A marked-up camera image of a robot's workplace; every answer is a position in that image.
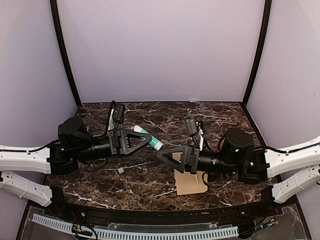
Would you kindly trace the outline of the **brown paper envelope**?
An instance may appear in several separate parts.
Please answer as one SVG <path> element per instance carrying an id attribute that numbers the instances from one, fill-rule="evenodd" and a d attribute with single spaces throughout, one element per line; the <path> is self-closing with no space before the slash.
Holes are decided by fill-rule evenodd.
<path id="1" fill-rule="evenodd" d="M 175 186 L 178 196 L 200 194 L 208 191 L 208 186 L 203 181 L 203 171 L 198 171 L 196 174 L 189 172 L 181 173 L 174 170 Z"/>

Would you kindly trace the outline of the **small grey glue cap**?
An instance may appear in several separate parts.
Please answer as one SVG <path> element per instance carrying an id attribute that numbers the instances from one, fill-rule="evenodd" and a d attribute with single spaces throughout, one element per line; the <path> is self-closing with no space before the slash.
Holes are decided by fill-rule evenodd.
<path id="1" fill-rule="evenodd" d="M 123 173 L 125 172 L 122 167 L 121 167 L 121 168 L 118 168 L 117 171 L 118 171 L 119 174 L 123 174 Z"/>

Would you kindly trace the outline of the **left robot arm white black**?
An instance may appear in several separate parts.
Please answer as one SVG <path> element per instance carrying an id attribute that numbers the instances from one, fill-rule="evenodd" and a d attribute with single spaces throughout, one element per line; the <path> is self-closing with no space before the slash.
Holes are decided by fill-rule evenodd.
<path id="1" fill-rule="evenodd" d="M 58 139 L 40 147 L 0 147 L 0 188 L 48 207 L 60 218 L 67 218 L 70 206 L 64 202 L 60 188 L 41 185 L 18 175 L 37 172 L 46 175 L 67 175 L 79 163 L 102 161 L 111 157 L 131 155 L 152 140 L 148 133 L 114 127 L 103 135 L 88 133 L 78 116 L 58 126 Z"/>

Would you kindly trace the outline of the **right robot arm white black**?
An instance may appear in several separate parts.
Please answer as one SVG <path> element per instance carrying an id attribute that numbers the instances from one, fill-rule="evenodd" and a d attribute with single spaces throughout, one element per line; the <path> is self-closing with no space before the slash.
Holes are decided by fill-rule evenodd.
<path id="1" fill-rule="evenodd" d="M 298 170 L 288 179 L 261 192 L 262 201 L 255 213 L 266 217 L 275 208 L 320 180 L 320 138 L 276 149 L 255 147 L 253 137 L 240 128 L 230 128 L 218 152 L 200 150 L 196 146 L 180 146 L 157 153 L 157 158 L 180 173 L 238 175 L 238 181 L 256 185 L 285 172 Z"/>

